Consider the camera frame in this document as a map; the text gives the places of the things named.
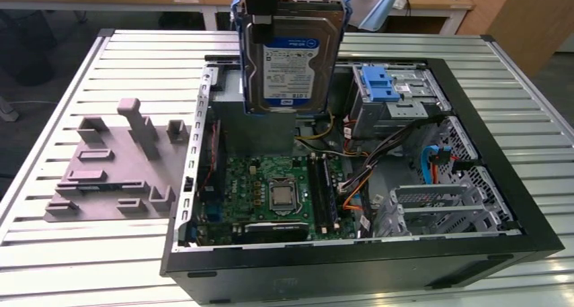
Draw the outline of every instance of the green circuit board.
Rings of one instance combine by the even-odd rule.
[[[330,178],[336,184],[344,180],[342,163],[338,157],[328,160]],[[288,214],[278,214],[270,207],[270,183],[276,179],[294,182],[298,205]],[[317,232],[313,216],[313,198],[308,176],[308,157],[230,157],[226,167],[226,199],[223,202],[223,224],[246,222],[293,221],[310,224],[309,240],[352,238],[352,217],[341,219],[341,228],[326,234]],[[218,232],[218,225],[211,225]],[[230,244],[228,236],[215,237],[219,245]]]

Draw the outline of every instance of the blue drive bracket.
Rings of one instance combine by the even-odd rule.
[[[373,102],[397,102],[401,100],[401,95],[393,87],[393,78],[385,67],[364,67],[362,80]]]

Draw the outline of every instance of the motherboard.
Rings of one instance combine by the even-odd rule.
[[[206,225],[210,241],[354,238],[353,217],[336,195],[342,180],[340,157],[230,157],[221,221]]]

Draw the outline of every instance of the ram slot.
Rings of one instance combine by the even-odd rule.
[[[336,194],[329,176],[326,160],[310,157],[308,160],[309,185],[312,190],[313,214],[316,216],[316,231],[328,233],[336,227],[338,220]]]

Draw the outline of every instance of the hard drive label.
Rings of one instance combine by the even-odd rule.
[[[264,51],[265,99],[276,106],[304,104],[313,94],[310,61],[320,53],[320,40],[277,37]]]

